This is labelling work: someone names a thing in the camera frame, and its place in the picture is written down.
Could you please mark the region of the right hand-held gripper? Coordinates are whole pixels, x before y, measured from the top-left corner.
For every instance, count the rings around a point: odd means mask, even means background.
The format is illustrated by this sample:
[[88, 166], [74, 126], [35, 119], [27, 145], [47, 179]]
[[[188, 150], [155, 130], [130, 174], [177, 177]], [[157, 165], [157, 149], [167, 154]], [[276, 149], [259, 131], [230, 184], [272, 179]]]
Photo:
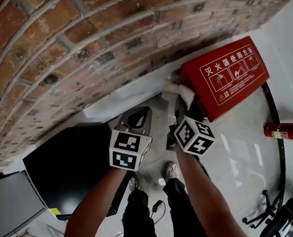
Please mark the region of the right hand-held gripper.
[[186, 114], [186, 103], [178, 96], [175, 103], [176, 121], [169, 126], [166, 149], [173, 150], [175, 146], [188, 154], [203, 156], [215, 143], [215, 130], [207, 120], [199, 106], [192, 102]]

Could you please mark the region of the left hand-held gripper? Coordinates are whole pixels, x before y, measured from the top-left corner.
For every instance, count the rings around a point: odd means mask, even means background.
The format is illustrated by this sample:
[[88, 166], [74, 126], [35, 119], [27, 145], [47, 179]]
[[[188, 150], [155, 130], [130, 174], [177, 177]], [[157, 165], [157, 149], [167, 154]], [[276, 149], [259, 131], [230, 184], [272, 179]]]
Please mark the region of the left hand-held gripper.
[[150, 134], [151, 121], [152, 110], [148, 106], [133, 108], [122, 114], [111, 133], [110, 166], [138, 171], [148, 155], [152, 142], [152, 138], [146, 136]]

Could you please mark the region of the white cloth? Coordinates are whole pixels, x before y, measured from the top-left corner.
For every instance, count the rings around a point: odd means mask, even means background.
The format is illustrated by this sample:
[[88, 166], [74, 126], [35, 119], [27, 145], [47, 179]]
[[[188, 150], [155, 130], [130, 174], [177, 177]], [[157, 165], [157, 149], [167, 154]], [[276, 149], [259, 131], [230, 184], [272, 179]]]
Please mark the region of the white cloth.
[[188, 111], [194, 100], [194, 91], [183, 84], [177, 84], [165, 79], [162, 83], [162, 98], [171, 103], [179, 96], [183, 99], [186, 104], [186, 110]]

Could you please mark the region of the red fire extinguisher box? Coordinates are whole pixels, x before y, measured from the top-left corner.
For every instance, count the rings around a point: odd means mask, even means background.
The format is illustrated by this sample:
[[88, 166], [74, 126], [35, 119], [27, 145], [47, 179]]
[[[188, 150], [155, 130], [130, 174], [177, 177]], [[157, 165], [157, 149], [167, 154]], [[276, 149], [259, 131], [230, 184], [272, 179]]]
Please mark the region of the red fire extinguisher box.
[[195, 93], [213, 122], [259, 89], [269, 78], [250, 36], [194, 58], [181, 66], [182, 82]]

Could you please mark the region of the person's left forearm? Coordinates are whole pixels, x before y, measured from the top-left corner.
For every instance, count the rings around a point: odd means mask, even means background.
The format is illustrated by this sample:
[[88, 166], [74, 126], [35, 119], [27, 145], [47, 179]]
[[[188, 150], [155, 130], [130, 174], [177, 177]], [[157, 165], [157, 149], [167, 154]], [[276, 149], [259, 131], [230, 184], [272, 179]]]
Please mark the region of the person's left forearm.
[[68, 220], [64, 237], [95, 237], [127, 171], [111, 168]]

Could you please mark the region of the person's right forearm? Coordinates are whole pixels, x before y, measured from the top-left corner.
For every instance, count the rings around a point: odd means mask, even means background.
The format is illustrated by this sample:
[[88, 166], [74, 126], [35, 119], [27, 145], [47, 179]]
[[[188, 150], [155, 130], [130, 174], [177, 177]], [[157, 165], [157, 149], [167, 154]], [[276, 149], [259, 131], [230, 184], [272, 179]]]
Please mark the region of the person's right forearm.
[[191, 154], [176, 147], [192, 207], [208, 237], [248, 237], [234, 219], [219, 189]]

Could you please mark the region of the black box cabinet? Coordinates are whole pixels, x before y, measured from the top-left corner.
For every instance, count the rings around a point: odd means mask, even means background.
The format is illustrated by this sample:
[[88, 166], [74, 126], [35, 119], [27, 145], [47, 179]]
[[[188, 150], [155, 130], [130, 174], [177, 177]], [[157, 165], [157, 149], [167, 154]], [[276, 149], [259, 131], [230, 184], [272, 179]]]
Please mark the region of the black box cabinet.
[[111, 169], [108, 124], [65, 128], [23, 159], [39, 196], [59, 220], [67, 220]]

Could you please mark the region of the red fire extinguisher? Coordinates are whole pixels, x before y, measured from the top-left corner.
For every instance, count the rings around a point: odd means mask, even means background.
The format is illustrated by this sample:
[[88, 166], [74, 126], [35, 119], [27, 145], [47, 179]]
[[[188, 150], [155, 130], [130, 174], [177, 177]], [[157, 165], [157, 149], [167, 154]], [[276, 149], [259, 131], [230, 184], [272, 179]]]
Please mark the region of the red fire extinguisher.
[[273, 123], [264, 125], [263, 133], [266, 137], [293, 140], [293, 123]]

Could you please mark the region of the person's right shoe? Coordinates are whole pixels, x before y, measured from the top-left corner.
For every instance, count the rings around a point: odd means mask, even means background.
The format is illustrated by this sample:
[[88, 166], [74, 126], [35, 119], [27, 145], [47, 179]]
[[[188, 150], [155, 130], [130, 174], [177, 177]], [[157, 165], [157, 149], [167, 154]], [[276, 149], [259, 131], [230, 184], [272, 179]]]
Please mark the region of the person's right shoe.
[[168, 182], [171, 179], [179, 179], [180, 169], [175, 162], [169, 162], [165, 170], [165, 179]]

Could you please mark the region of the person's shoe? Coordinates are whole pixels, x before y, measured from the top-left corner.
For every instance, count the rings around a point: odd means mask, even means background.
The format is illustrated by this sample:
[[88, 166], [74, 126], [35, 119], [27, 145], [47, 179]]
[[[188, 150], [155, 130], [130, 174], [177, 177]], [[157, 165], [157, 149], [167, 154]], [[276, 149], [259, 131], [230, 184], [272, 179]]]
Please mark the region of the person's shoe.
[[179, 179], [180, 169], [175, 162], [169, 162], [165, 170], [165, 179], [168, 182], [171, 179]]
[[139, 180], [136, 175], [132, 175], [128, 182], [128, 188], [130, 193], [133, 193], [139, 189]]

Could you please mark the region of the person's left shoe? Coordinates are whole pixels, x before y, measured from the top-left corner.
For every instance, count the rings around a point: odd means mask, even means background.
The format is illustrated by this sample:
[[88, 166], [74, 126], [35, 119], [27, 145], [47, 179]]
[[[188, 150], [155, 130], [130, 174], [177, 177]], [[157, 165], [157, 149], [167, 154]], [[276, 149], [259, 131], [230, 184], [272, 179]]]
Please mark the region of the person's left shoe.
[[128, 188], [130, 193], [133, 193], [139, 189], [139, 180], [136, 175], [132, 175], [128, 182]]

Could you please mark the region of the black power adapter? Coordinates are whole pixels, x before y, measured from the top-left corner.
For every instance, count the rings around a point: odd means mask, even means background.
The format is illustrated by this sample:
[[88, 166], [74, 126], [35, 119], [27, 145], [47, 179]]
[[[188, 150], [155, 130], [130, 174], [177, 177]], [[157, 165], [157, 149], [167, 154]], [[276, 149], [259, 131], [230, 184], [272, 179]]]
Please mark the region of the black power adapter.
[[151, 210], [151, 218], [153, 217], [154, 213], [157, 213], [159, 211], [159, 209], [163, 208], [163, 212], [162, 212], [162, 215], [154, 222], [154, 225], [156, 225], [165, 215], [166, 213], [166, 204], [164, 201], [162, 200], [158, 200], [152, 207], [152, 210]]

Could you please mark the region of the person's black trousers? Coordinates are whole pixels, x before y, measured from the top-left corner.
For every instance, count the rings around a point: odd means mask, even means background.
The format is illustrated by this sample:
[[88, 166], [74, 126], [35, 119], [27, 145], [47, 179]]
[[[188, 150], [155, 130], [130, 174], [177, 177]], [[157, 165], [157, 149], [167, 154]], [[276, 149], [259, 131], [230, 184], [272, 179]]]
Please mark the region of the person's black trousers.
[[[163, 188], [168, 197], [174, 237], [208, 237], [190, 203], [185, 185], [179, 179], [169, 180]], [[122, 217], [124, 237], [157, 237], [150, 217], [148, 195], [137, 190], [128, 196]]]

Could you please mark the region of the black office chair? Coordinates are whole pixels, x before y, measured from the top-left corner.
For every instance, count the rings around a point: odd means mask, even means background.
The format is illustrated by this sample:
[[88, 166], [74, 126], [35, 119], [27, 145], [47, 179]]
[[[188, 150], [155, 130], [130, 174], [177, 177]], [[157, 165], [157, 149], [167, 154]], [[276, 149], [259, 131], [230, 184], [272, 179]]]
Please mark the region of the black office chair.
[[293, 227], [293, 197], [282, 204], [282, 192], [278, 193], [273, 202], [270, 201], [268, 190], [263, 190], [262, 195], [265, 197], [265, 210], [251, 220], [244, 217], [242, 223], [252, 229], [265, 223], [266, 226], [259, 237], [287, 237]]

